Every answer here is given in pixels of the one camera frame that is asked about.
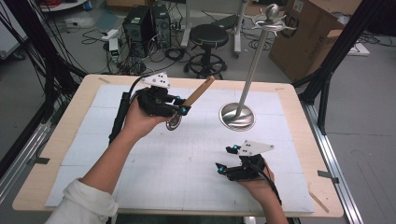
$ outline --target computer tower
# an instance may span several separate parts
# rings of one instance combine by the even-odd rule
[[[152,18],[154,20],[154,32],[157,47],[159,49],[171,48],[171,19],[165,4],[154,4],[151,6]]]
[[[146,58],[149,56],[148,43],[142,41],[131,42],[129,53],[132,57]]]
[[[148,56],[148,43],[154,37],[149,6],[133,6],[122,24],[132,56]]]

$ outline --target white paper sheet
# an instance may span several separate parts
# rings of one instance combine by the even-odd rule
[[[120,97],[129,86],[104,85],[96,94],[78,134],[68,150],[46,206],[56,206],[62,190],[74,178],[83,176],[108,144]],[[187,98],[194,90],[169,90]],[[252,91],[246,105],[257,116],[245,132],[224,127],[219,109],[238,102],[241,91],[209,90],[170,132],[158,125],[131,151],[114,197],[120,208],[191,211],[261,211],[248,192],[217,173],[215,162],[229,167],[240,165],[225,148],[246,139],[275,145],[262,153],[276,175],[276,187],[285,212],[313,212],[304,174],[298,161],[277,93]]]

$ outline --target metal rod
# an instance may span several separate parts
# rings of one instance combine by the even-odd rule
[[[247,80],[245,82],[244,90],[242,91],[241,99],[239,100],[238,108],[236,109],[235,116],[241,115],[242,107],[244,106],[245,100],[248,96],[248,90],[250,89],[251,81],[253,80],[254,72],[256,71],[257,64],[259,62],[260,56],[262,55],[262,49],[264,48],[265,41],[267,40],[268,31],[262,29],[262,35],[260,36],[259,46],[256,48],[254,53],[253,61],[251,62],[250,69],[248,70]]]
[[[247,0],[242,0],[241,7],[239,8],[238,23],[236,24],[236,31],[235,31],[237,34],[241,33],[242,20],[244,19],[244,13],[247,3],[248,3]]]

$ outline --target silver stand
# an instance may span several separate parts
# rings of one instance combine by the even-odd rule
[[[253,74],[256,71],[257,64],[259,62],[260,56],[262,55],[262,49],[264,48],[268,33],[274,32],[276,35],[276,31],[281,31],[283,29],[293,29],[285,25],[285,22],[282,21],[283,18],[277,18],[278,14],[278,6],[276,4],[272,4],[265,10],[266,19],[264,21],[254,21],[255,26],[252,29],[260,28],[262,29],[262,34],[260,36],[259,46],[256,48],[253,61],[247,74],[247,80],[245,82],[244,90],[242,91],[241,99],[239,100],[239,104],[229,103],[224,105],[219,112],[221,123],[231,130],[238,132],[246,131],[252,128],[256,122],[256,117],[253,111],[244,105],[244,103],[247,99],[248,90],[250,89],[250,84],[253,79]]]

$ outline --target right hand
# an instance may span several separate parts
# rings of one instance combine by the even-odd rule
[[[274,173],[268,166],[268,163],[265,161],[265,167],[263,169],[264,173],[275,182]],[[251,196],[258,201],[259,203],[265,203],[265,200],[268,198],[269,194],[275,194],[268,181],[266,180],[251,180],[251,181],[238,181],[238,183],[244,186]]]

